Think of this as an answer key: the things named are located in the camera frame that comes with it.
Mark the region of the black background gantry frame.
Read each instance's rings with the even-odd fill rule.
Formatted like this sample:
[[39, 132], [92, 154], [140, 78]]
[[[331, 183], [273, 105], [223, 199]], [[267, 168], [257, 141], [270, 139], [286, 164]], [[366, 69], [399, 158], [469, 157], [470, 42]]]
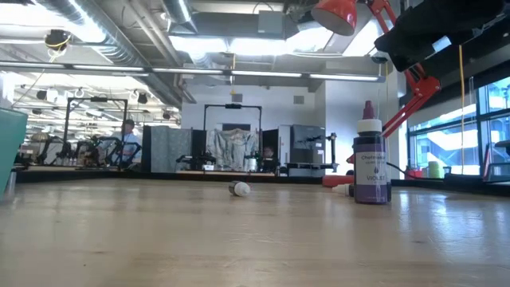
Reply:
[[[207, 109], [209, 107], [220, 107], [220, 106], [221, 106], [220, 104], [206, 104], [204, 106], [204, 118], [206, 118]], [[224, 104], [221, 107], [226, 108], [226, 109], [243, 109], [244, 108], [244, 106], [241, 104]], [[206, 120], [205, 119], [203, 120], [203, 130], [206, 131], [206, 134], [207, 134], [208, 131], [206, 130]], [[259, 135], [259, 150], [254, 155], [261, 156], [261, 151], [262, 151], [261, 131], [258, 131], [257, 133]], [[205, 143], [204, 143], [204, 152], [207, 155], [209, 155], [211, 159], [215, 159], [209, 152], [206, 151], [206, 139], [205, 139]]]
[[79, 103], [76, 104], [76, 106], [80, 106], [81, 103], [85, 100], [96, 102], [96, 103], [106, 103], [109, 101], [114, 102], [123, 102], [124, 103], [124, 109], [123, 109], [123, 120], [120, 121], [120, 127], [121, 127], [121, 134], [120, 139], [114, 136], [99, 136], [93, 138], [95, 141], [94, 143], [98, 147], [101, 143], [105, 141], [116, 141], [116, 147], [112, 149], [112, 152], [106, 157], [108, 159], [108, 162], [113, 165], [115, 162], [113, 161], [113, 156], [116, 155], [118, 162], [117, 166], [120, 167], [121, 163], [123, 162], [124, 158], [124, 148], [126, 145], [125, 141], [125, 127], [126, 127], [126, 121], [127, 121], [127, 114], [128, 114], [128, 101], [123, 99], [108, 99], [107, 97], [101, 97], [101, 96], [92, 96], [92, 97], [84, 97], [84, 98], [78, 98], [78, 97], [70, 97], [68, 98], [68, 103], [66, 106], [66, 116], [65, 116], [65, 130], [64, 130], [64, 137], [63, 137], [63, 147], [68, 143], [68, 131], [69, 131], [69, 116], [71, 111], [74, 110], [74, 108], [71, 108], [72, 102], [74, 100], [78, 100]]

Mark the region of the teal plastic bin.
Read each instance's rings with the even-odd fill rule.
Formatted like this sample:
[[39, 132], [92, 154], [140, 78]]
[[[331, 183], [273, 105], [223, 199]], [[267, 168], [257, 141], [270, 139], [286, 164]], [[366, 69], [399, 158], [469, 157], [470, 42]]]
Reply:
[[28, 116], [0, 108], [0, 200], [4, 198], [19, 146], [23, 144]]

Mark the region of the small black food coloring bottle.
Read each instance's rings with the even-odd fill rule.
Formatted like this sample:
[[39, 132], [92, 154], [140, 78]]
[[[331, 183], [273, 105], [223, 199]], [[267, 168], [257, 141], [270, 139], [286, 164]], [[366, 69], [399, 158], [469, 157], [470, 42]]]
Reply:
[[229, 183], [228, 190], [232, 196], [245, 197], [251, 192], [251, 187], [242, 181], [232, 181]]
[[354, 185], [353, 184], [340, 184], [332, 188], [332, 191], [338, 195], [344, 195], [346, 197], [354, 197]]

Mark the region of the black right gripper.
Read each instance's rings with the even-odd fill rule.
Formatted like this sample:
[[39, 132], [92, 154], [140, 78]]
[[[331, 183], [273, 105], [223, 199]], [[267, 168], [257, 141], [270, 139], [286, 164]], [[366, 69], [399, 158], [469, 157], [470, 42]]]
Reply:
[[509, 14], [510, 0], [424, 0], [402, 13], [394, 27], [375, 40], [375, 47], [402, 72], [436, 53], [434, 44], [444, 37], [459, 45]]

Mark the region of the black partition panel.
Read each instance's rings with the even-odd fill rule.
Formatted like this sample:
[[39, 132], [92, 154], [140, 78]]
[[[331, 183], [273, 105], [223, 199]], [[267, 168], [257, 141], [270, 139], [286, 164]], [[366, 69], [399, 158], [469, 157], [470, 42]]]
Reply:
[[278, 129], [266, 130], [266, 131], [262, 132], [262, 152], [265, 147], [272, 147], [275, 155], [277, 156], [277, 160], [278, 160], [278, 163], [280, 166], [279, 155], [278, 155], [278, 147], [279, 147], [278, 132], [279, 132]]

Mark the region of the long ceiling light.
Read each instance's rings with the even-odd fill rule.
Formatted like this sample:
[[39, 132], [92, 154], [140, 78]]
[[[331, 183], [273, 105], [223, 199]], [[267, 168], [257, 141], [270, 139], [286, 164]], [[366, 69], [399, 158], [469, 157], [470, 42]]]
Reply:
[[221, 69], [152, 68], [153, 73], [178, 73], [190, 75], [222, 75]]
[[122, 72], [122, 73], [138, 73], [145, 72], [143, 67], [129, 67], [129, 66], [112, 66], [112, 65], [73, 65], [73, 68], [79, 70], [96, 70], [103, 72]]
[[288, 72], [270, 72], [270, 71], [249, 71], [249, 70], [232, 70], [232, 76], [239, 77], [284, 77], [284, 78], [301, 78], [302, 73]]
[[360, 76], [360, 75], [346, 75], [346, 74], [309, 74], [310, 79], [325, 80], [325, 81], [367, 81], [377, 82], [379, 77], [373, 76]]

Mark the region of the grey crumpled cloth backdrop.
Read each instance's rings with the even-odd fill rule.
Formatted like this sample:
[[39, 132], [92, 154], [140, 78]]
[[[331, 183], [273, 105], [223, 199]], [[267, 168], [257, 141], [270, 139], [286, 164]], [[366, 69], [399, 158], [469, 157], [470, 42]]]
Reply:
[[216, 165], [233, 171], [247, 171], [247, 156], [258, 150], [259, 135], [254, 131], [214, 129], [206, 134], [206, 151], [216, 159]]

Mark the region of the person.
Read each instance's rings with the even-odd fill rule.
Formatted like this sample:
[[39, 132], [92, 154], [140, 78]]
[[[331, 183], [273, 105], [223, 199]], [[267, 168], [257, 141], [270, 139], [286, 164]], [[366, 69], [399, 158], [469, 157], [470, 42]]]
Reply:
[[277, 156], [272, 147], [265, 147], [262, 152], [262, 168], [264, 173], [275, 173], [279, 166]]
[[142, 141], [135, 134], [135, 122], [127, 119], [123, 122], [120, 132], [114, 132], [106, 140], [103, 140], [96, 150], [100, 155], [104, 155], [105, 151], [110, 147], [114, 148], [112, 162], [121, 163], [127, 166], [131, 163], [139, 163], [142, 157]]

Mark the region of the black office chair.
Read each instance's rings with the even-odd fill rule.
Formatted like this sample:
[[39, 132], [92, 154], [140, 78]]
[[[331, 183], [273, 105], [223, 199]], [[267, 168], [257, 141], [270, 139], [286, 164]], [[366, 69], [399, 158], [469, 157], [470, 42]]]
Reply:
[[[495, 162], [492, 158], [493, 149], [504, 149], [508, 161]], [[488, 143], [485, 147], [482, 179], [486, 183], [510, 182], [510, 140]]]

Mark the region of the violet food coloring bottle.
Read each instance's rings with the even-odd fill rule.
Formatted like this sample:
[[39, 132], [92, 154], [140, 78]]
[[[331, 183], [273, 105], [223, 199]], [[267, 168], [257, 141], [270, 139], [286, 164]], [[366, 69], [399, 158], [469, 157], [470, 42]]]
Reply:
[[365, 102], [358, 136], [353, 141], [354, 197], [357, 203], [384, 205], [388, 199], [386, 143], [381, 120], [375, 116], [370, 100]]

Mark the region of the black metal table frame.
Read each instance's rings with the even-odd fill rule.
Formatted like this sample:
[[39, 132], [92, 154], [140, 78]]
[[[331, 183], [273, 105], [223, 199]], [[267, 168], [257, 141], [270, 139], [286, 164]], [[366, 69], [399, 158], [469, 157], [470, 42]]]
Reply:
[[[288, 184], [315, 184], [323, 182], [321, 178], [312, 177], [276, 177], [266, 175], [241, 175], [234, 173], [228, 175], [222, 172], [218, 175], [197, 173], [143, 173], [132, 171], [77, 171], [67, 169], [63, 171], [34, 169], [19, 171], [18, 183], [43, 183], [81, 179], [157, 179], [157, 180], [185, 180], [185, 181], [209, 181], [229, 182], [232, 180], [248, 181], [250, 183], [288, 183]], [[393, 187], [416, 187], [437, 191], [454, 191], [465, 194], [500, 196], [510, 199], [510, 182], [483, 183], [475, 179], [465, 181], [448, 180], [423, 180], [423, 179], [393, 179]]]

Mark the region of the grey cabinet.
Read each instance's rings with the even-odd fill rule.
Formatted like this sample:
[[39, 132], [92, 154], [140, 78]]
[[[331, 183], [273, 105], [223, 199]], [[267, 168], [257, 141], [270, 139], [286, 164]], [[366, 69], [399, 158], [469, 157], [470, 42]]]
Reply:
[[325, 130], [318, 126], [294, 124], [291, 127], [290, 157], [287, 164], [290, 177], [325, 176]]

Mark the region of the grey ceiling box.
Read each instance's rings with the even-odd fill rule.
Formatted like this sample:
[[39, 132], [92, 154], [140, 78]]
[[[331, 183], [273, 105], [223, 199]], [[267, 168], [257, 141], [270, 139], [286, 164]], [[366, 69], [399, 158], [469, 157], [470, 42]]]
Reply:
[[280, 11], [261, 10], [258, 12], [257, 32], [264, 34], [282, 34], [284, 15]]

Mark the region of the grey partition panel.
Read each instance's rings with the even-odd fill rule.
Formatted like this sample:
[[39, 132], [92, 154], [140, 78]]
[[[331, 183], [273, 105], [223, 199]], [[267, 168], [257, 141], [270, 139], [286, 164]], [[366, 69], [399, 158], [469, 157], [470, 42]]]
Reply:
[[191, 153], [192, 131], [165, 126], [151, 128], [151, 172], [175, 173], [176, 160]]

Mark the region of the red desk lamp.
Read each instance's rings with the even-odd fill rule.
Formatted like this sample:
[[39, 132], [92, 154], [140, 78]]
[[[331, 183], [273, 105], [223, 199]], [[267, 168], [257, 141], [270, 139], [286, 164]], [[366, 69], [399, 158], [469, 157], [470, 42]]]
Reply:
[[[312, 9], [313, 18], [324, 28], [343, 36], [354, 34], [357, 24], [356, 5], [360, 0], [320, 0]], [[364, 0], [369, 11], [375, 16], [385, 35], [390, 32], [382, 16], [387, 13], [396, 27], [397, 18], [389, 0]], [[405, 120], [416, 112], [428, 99], [441, 90], [440, 81], [428, 76], [418, 64], [416, 72], [405, 70], [407, 83], [414, 90], [413, 97], [402, 109], [382, 126], [382, 136], [389, 137]]]

